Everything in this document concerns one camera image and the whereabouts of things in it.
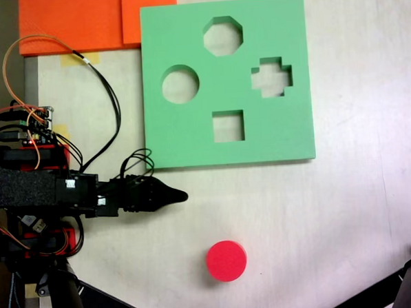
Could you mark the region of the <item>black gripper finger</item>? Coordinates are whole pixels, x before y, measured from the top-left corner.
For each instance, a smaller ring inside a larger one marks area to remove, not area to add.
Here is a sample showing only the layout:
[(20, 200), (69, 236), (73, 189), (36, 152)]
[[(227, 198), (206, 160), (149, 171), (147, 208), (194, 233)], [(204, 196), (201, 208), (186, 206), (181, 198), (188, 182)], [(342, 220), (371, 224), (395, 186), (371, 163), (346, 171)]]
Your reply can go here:
[(181, 197), (176, 197), (176, 198), (154, 198), (154, 199), (147, 201), (145, 205), (145, 209), (146, 209), (146, 212), (156, 212), (159, 209), (162, 209), (163, 207), (176, 204), (176, 203), (185, 202), (186, 200), (187, 200), (186, 196), (181, 196)]
[(181, 189), (175, 189), (165, 185), (162, 181), (155, 177), (150, 177), (148, 180), (149, 189), (147, 190), (149, 197), (154, 199), (168, 199), (168, 198), (188, 198), (189, 195)]

